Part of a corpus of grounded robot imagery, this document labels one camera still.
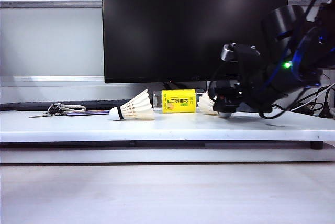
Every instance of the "metal strip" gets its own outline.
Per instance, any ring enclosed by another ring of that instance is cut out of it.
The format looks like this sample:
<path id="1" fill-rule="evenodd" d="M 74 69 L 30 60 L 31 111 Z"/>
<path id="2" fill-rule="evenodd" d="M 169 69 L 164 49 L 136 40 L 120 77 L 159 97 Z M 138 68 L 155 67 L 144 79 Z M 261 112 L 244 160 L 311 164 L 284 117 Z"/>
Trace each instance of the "metal strip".
<path id="1" fill-rule="evenodd" d="M 0 8 L 102 8 L 102 1 L 1 1 Z"/>
<path id="2" fill-rule="evenodd" d="M 2 76 L 1 87 L 134 86 L 138 83 L 106 84 L 104 76 Z"/>
<path id="3" fill-rule="evenodd" d="M 306 6 L 311 0 L 288 0 Z M 328 0 L 317 0 L 316 5 Z M 0 8 L 101 8 L 102 0 L 0 0 Z"/>

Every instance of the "desk surface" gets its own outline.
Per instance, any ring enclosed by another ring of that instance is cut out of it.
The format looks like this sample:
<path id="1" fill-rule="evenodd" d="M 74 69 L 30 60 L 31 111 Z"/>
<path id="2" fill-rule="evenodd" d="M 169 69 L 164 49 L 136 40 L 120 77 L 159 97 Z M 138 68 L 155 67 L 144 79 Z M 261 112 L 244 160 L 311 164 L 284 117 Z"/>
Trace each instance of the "desk surface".
<path id="1" fill-rule="evenodd" d="M 3 166 L 4 224 L 334 224 L 335 163 Z"/>
<path id="2" fill-rule="evenodd" d="M 231 118 L 201 113 L 163 114 L 152 121 L 112 121 L 108 115 L 29 118 L 41 112 L 0 113 L 0 141 L 119 141 L 119 140 L 335 140 L 335 121 L 287 112 L 266 120 L 254 113 Z"/>

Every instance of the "green led light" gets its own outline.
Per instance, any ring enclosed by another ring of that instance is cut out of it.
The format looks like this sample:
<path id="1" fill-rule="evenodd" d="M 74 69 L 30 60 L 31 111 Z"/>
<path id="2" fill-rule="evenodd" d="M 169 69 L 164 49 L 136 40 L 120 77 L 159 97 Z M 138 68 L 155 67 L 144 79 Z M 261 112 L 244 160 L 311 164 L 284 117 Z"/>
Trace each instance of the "green led light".
<path id="1" fill-rule="evenodd" d="M 283 64 L 283 67 L 286 68 L 286 69 L 290 68 L 291 66 L 292 66 L 292 62 L 291 62 L 291 61 L 289 61 L 289 62 L 285 62 L 285 63 Z"/>

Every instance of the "white desk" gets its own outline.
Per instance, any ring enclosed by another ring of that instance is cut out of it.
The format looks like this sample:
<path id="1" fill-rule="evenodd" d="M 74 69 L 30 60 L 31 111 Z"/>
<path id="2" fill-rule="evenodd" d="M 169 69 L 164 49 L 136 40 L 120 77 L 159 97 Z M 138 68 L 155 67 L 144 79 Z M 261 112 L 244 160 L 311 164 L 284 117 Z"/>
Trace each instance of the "white desk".
<path id="1" fill-rule="evenodd" d="M 2 148 L 2 163 L 67 162 L 194 162 L 194 161 L 320 161 L 335 160 L 334 150 L 312 150 L 302 141 L 335 140 L 335 121 L 296 113 L 273 120 L 236 113 L 229 119 L 194 114 L 155 112 L 153 121 L 111 121 L 108 115 L 44 117 L 41 112 L 1 112 L 1 143 L 85 141 L 211 141 L 205 148 Z M 215 141 L 300 141 L 237 147 Z"/>
<path id="2" fill-rule="evenodd" d="M 1 167 L 1 223 L 333 224 L 335 163 Z"/>

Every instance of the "black band on shuttlecock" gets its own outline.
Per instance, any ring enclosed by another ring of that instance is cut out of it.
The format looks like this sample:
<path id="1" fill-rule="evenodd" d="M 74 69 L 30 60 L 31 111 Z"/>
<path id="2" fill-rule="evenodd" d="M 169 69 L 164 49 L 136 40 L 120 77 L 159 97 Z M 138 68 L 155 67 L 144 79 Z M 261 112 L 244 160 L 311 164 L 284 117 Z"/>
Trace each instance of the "black band on shuttlecock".
<path id="1" fill-rule="evenodd" d="M 119 106 L 117 107 L 117 112 L 119 113 L 120 119 L 123 120 L 124 117 L 122 116 L 121 108 Z"/>

